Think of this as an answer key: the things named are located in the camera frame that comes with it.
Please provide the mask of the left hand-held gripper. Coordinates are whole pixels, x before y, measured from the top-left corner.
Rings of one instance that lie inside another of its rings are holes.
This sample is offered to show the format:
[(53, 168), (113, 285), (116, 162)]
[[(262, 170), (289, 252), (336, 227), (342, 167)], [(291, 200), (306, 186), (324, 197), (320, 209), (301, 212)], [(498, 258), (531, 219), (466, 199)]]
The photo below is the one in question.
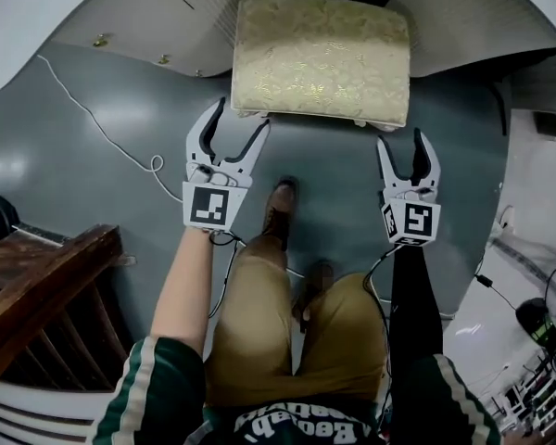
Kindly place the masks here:
[(270, 134), (266, 119), (235, 158), (214, 165), (211, 147), (224, 110), (225, 97), (207, 108), (192, 126), (185, 141), (186, 175), (183, 182), (183, 221), (203, 230), (230, 230), (252, 185), (251, 172)]

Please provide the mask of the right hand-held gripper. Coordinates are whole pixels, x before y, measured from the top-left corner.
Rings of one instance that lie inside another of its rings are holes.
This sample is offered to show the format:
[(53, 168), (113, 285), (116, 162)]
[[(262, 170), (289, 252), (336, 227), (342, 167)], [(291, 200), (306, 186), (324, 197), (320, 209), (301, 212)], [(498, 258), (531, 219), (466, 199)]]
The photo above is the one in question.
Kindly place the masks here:
[(423, 247), (436, 240), (441, 206), (436, 190), (441, 168), (436, 152), (425, 134), (414, 129), (414, 156), (411, 181), (399, 176), (389, 145), (378, 137), (376, 152), (386, 189), (419, 187), (384, 199), (381, 208), (388, 242), (393, 245)]

